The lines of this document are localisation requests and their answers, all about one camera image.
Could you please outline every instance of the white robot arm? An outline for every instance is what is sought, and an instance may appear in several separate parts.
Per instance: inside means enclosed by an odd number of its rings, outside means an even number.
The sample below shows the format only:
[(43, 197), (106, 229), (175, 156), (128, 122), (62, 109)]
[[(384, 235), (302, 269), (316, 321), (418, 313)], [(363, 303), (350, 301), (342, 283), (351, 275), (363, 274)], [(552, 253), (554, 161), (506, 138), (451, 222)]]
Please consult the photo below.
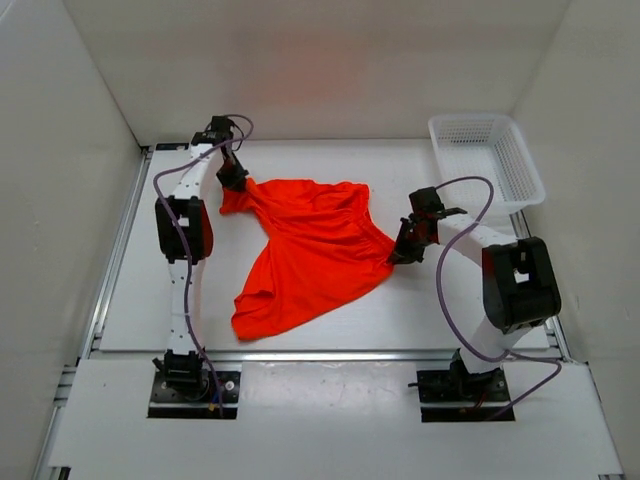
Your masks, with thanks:
[(180, 392), (193, 393), (202, 389), (203, 361), (207, 361), (213, 372), (204, 350), (199, 321), (202, 272), (213, 250), (213, 230), (205, 198), (213, 184), (215, 170), (212, 166), (219, 165), (217, 159), (222, 160), (222, 167), (215, 176), (223, 187), (235, 191), (245, 188), (249, 172), (230, 147), (231, 142), (236, 141), (234, 128), (237, 125), (229, 116), (213, 117), (205, 131), (193, 137), (191, 161), (176, 170), (164, 172), (186, 170), (174, 191), (156, 201), (160, 250), (169, 262), (172, 300), (167, 350), (164, 360), (154, 363), (164, 375), (166, 385)]
[[(389, 261), (394, 264), (421, 262), (431, 244), (454, 248), (482, 268), (485, 315), (478, 319), (456, 319), (448, 313), (442, 286), (437, 282), (440, 304), (453, 332), (463, 345), (452, 359), (452, 390), (467, 397), (467, 386), (478, 391), (478, 380), (491, 382), (513, 346), (532, 328), (556, 315), (560, 294), (544, 242), (537, 237), (517, 240), (483, 225), (459, 208), (445, 209), (435, 187), (409, 195), (413, 212), (402, 226)], [(441, 257), (438, 268), (442, 268)], [(458, 324), (471, 322), (465, 339)]]

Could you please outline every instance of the black bracket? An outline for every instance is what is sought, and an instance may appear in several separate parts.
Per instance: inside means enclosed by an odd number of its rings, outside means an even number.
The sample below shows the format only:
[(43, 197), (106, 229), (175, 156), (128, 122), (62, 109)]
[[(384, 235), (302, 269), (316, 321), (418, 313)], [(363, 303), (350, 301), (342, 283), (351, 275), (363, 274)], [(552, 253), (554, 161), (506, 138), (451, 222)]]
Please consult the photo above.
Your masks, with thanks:
[[(196, 132), (191, 140), (191, 145), (219, 145), (233, 139), (233, 129), (238, 128), (236, 123), (226, 116), (213, 116), (211, 123), (204, 132)], [(222, 167), (216, 173), (218, 180), (223, 187), (236, 192), (242, 192), (245, 189), (247, 175), (249, 171), (245, 170), (240, 164), (230, 145), (220, 147), (222, 152)]]
[(200, 418), (233, 420), (237, 417), (240, 398), (239, 371), (216, 371), (220, 382), (224, 417), (209, 408), (216, 394), (213, 374), (202, 368), (202, 359), (195, 352), (174, 355), (170, 350), (165, 360), (154, 359), (156, 373), (149, 397), (149, 418)]
[(435, 187), (422, 188), (409, 195), (413, 213), (401, 218), (402, 225), (388, 261), (409, 264), (424, 260), (424, 249), (438, 243), (438, 220), (467, 213), (461, 208), (445, 209)]
[[(528, 278), (518, 282), (516, 273)], [(482, 292), (487, 317), (504, 334), (536, 327), (562, 306), (547, 246), (538, 237), (482, 249)]]
[(449, 370), (419, 370), (417, 376), (418, 381), (409, 386), (418, 387), (424, 423), (515, 420), (513, 409), (493, 418), (511, 401), (501, 368), (470, 374), (458, 350)]
[[(186, 218), (188, 221), (187, 225), (181, 225), (180, 228), (187, 239), (193, 265), (196, 265), (200, 260), (211, 255), (213, 250), (213, 230), (204, 201), (196, 197), (182, 200), (173, 195), (165, 200), (178, 220)], [(185, 260), (186, 253), (178, 231), (160, 199), (156, 200), (155, 212), (160, 250), (167, 257), (169, 263)]]

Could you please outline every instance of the white basket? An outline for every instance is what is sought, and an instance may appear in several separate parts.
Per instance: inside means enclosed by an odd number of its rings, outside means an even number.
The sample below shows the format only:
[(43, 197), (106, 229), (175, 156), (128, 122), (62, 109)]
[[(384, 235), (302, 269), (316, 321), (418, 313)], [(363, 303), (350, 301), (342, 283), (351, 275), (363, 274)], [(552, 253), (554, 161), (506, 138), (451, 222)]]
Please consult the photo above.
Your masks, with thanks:
[[(506, 115), (438, 115), (429, 132), (443, 181), (467, 175), (486, 177), (495, 187), (488, 214), (504, 215), (541, 203), (544, 186), (518, 125)], [(447, 207), (477, 214), (487, 201), (481, 182), (460, 182), (442, 189)]]

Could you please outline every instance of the cloth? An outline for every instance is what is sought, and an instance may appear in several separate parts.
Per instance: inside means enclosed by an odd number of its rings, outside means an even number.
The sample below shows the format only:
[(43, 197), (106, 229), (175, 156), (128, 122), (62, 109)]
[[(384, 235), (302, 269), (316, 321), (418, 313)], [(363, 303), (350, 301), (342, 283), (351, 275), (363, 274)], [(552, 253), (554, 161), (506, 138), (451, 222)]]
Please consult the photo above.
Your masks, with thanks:
[(221, 214), (252, 211), (269, 236), (231, 319), (243, 341), (277, 335), (373, 290), (393, 271), (394, 241), (372, 222), (369, 187), (247, 179)]

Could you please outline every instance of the metal frame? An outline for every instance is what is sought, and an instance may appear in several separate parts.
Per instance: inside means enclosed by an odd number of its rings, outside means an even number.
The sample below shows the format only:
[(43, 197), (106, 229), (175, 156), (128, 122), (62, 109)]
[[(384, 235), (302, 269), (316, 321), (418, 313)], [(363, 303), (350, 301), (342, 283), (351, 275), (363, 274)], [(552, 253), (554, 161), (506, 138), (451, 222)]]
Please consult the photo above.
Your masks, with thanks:
[(96, 333), (102, 332), (102, 329), (104, 328), (104, 321), (109, 310), (113, 291), (115, 290), (118, 273), (120, 272), (124, 252), (127, 248), (127, 242), (129, 240), (129, 235), (131, 234), (131, 228), (133, 227), (133, 220), (136, 216), (138, 203), (140, 203), (140, 197), (142, 195), (142, 189), (147, 177), (147, 171), (149, 170), (152, 155), (153, 151), (150, 149), (143, 150), (142, 152), (142, 162), (129, 191), (126, 207), (122, 214), (122, 218), (120, 219), (120, 225), (118, 226), (118, 233), (116, 234), (116, 239), (113, 248), (111, 249), (109, 262), (107, 263), (107, 267), (102, 276), (102, 282), (96, 296), (93, 313), (82, 343), (82, 349), (79, 354), (79, 358), (81, 359), (89, 358), (93, 338)]

